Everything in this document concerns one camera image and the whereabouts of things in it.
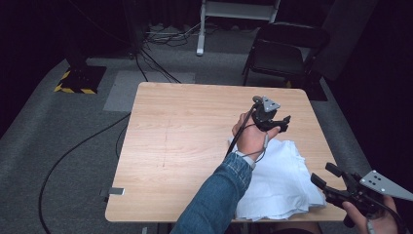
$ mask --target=white cloth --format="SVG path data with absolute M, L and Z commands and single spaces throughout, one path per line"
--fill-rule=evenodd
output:
M 293 141 L 273 138 L 264 158 L 252 171 L 251 184 L 238 203 L 236 219 L 287 219 L 306 213 L 310 207 L 325 207 L 325 200 L 310 181 L 305 159 Z

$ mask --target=wooden table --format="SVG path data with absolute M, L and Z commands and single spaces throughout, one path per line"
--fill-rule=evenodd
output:
M 175 222 L 202 183 L 223 161 L 228 138 L 253 96 L 279 103 L 275 120 L 291 115 L 286 133 L 311 173 L 344 189 L 341 178 L 324 169 L 335 163 L 312 106 L 302 90 L 238 86 L 141 83 L 106 208 L 109 221 Z M 330 204 L 291 220 L 343 220 Z

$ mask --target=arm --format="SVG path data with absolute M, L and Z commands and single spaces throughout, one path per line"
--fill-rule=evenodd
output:
M 240 116 L 233 128 L 235 134 L 246 114 Z M 246 125 L 253 124 L 248 119 Z M 279 128 L 268 132 L 269 139 L 275 137 Z M 243 154 L 260 151 L 266 133 L 255 126 L 244 129 L 237 146 Z M 248 155 L 255 161 L 259 153 Z M 171 233 L 224 233 L 235 214 L 240 199 L 251 181 L 252 168 L 243 157 L 230 153 L 224 162 L 201 186 L 194 199 L 179 217 Z

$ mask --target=hand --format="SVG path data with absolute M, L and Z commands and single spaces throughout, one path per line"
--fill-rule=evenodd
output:
M 233 127 L 233 135 L 235 136 L 240 127 L 243 125 L 244 119 L 247 116 L 247 113 L 243 113 L 240 116 L 240 120 L 238 123 Z M 259 155 L 262 153 L 261 150 L 263 149 L 264 140 L 265 140 L 265 132 L 259 130 L 255 125 L 254 121 L 251 117 L 249 117 L 248 121 L 246 122 L 245 126 L 249 126 L 244 129 L 243 133 L 240 135 L 240 138 L 237 141 L 238 150 L 244 154 L 251 154 L 248 155 L 252 160 L 256 161 Z M 280 131 L 280 127 L 275 127 L 272 130 L 268 131 L 268 141 L 274 138 Z
M 392 197 L 384 196 L 384 204 L 392 209 L 393 211 L 397 212 L 395 209 L 395 203 Z M 367 231 L 367 218 L 362 215 L 359 210 L 350 202 L 344 202 L 343 208 L 346 210 L 347 215 L 352 219 L 352 221 L 356 225 L 357 232 L 359 234 L 368 234 Z M 376 234 L 396 234 L 397 233 L 397 225 L 392 217 L 391 214 L 385 212 L 383 216 L 371 219 L 370 222 L 373 224 L 373 228 Z

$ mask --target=denim sleeve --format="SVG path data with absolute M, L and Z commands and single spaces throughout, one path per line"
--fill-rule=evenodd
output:
M 204 182 L 171 233 L 224 233 L 251 182 L 252 168 L 230 153 Z

